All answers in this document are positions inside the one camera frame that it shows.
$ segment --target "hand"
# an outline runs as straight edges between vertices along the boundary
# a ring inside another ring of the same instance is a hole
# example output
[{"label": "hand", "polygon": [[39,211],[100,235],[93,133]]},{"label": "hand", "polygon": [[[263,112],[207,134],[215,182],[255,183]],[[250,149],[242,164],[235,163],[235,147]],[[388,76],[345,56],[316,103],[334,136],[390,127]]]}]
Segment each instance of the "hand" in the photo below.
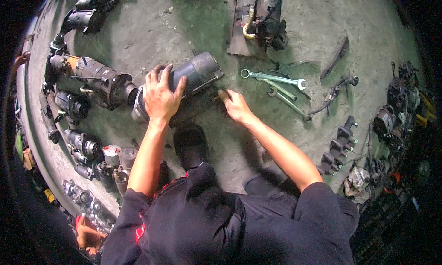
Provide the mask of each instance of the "hand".
[{"label": "hand", "polygon": [[[178,83],[176,91],[169,90],[169,74],[173,65],[156,66],[146,76],[146,84],[143,88],[143,99],[147,114],[150,120],[165,120],[169,122],[170,118],[178,111],[181,96],[186,87],[187,76],[183,76]],[[158,74],[163,71],[161,80],[158,82]]]},{"label": "hand", "polygon": [[97,249],[94,247],[87,247],[86,251],[89,252],[90,255],[97,254]]},{"label": "hand", "polygon": [[250,111],[250,108],[247,106],[242,94],[239,94],[233,90],[227,90],[227,92],[219,90],[218,96],[224,102],[229,116],[236,122],[247,124],[252,119],[256,118],[255,115]]}]

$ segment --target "left hand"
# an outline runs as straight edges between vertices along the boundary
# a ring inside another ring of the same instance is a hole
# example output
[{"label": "left hand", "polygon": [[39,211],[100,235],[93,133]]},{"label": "left hand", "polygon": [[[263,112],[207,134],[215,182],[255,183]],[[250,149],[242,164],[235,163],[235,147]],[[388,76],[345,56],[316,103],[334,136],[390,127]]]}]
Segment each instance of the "left hand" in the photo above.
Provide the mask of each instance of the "left hand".
[{"label": "left hand", "polygon": [[[143,99],[146,112],[150,121],[166,121],[174,116],[180,106],[181,96],[186,87],[187,76],[183,76],[178,83],[176,91],[169,90],[169,74],[173,65],[156,66],[146,76],[146,84],[143,88]],[[158,82],[158,75],[163,71],[161,80]]]}]

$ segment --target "rusty part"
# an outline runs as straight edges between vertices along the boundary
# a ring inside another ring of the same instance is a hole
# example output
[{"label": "rusty part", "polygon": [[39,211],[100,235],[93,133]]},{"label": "rusty part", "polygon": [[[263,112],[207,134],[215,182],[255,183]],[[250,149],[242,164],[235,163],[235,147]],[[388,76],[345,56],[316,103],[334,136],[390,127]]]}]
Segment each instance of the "rusty part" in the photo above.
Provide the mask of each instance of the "rusty part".
[{"label": "rusty part", "polygon": [[344,58],[344,56],[345,56],[345,54],[347,53],[347,50],[348,50],[348,45],[349,45],[348,37],[345,36],[344,39],[341,41],[338,49],[334,53],[332,61],[322,71],[321,76],[320,76],[321,80],[323,80],[328,75],[330,75],[330,73],[332,72],[333,68],[336,66],[338,61],[340,59]]}]

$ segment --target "yellow pipe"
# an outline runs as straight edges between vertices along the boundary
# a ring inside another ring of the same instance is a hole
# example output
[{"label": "yellow pipe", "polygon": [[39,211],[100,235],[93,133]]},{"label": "yellow pipe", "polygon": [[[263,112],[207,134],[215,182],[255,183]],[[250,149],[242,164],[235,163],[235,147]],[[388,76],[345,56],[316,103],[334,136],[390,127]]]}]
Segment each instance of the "yellow pipe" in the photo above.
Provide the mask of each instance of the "yellow pipe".
[{"label": "yellow pipe", "polygon": [[255,15],[255,8],[253,6],[250,6],[249,8],[249,18],[247,19],[246,25],[243,27],[243,36],[246,40],[254,40],[256,38],[256,34],[247,34],[247,31],[250,28],[251,21]]}]

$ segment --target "open-end wrench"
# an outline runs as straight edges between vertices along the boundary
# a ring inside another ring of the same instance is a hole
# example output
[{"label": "open-end wrench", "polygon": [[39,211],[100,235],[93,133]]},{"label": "open-end wrench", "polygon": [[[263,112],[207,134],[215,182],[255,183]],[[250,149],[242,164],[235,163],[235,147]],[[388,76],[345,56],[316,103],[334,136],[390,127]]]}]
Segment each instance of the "open-end wrench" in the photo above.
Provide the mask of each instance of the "open-end wrench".
[{"label": "open-end wrench", "polygon": [[286,90],[285,88],[281,87],[280,85],[276,84],[275,82],[272,82],[270,80],[267,79],[263,79],[263,78],[256,78],[258,81],[263,81],[265,83],[267,83],[270,86],[275,87],[277,90],[279,90],[280,92],[282,92],[283,94],[285,94],[287,97],[289,97],[290,99],[292,99],[293,102],[295,102],[296,100],[298,100],[297,96],[294,96],[293,94],[291,94],[288,90]]},{"label": "open-end wrench", "polygon": [[289,107],[294,109],[297,113],[299,113],[302,116],[302,119],[304,120],[304,122],[312,121],[312,116],[310,116],[308,114],[305,114],[303,111],[301,111],[298,107],[295,106],[295,104],[290,102],[289,99],[285,98],[282,94],[280,94],[278,92],[277,88],[275,88],[274,86],[271,86],[270,88],[272,89],[272,92],[268,92],[267,93],[269,96],[271,96],[271,97],[276,96],[279,100],[281,100],[282,102],[286,103]]},{"label": "open-end wrench", "polygon": [[306,80],[304,80],[304,79],[292,80],[292,79],[287,79],[287,78],[269,75],[269,74],[251,72],[248,69],[241,70],[241,77],[242,78],[253,78],[254,77],[256,79],[258,79],[258,78],[267,79],[270,81],[295,85],[299,90],[305,90],[305,86],[302,85],[303,82],[306,82]]}]

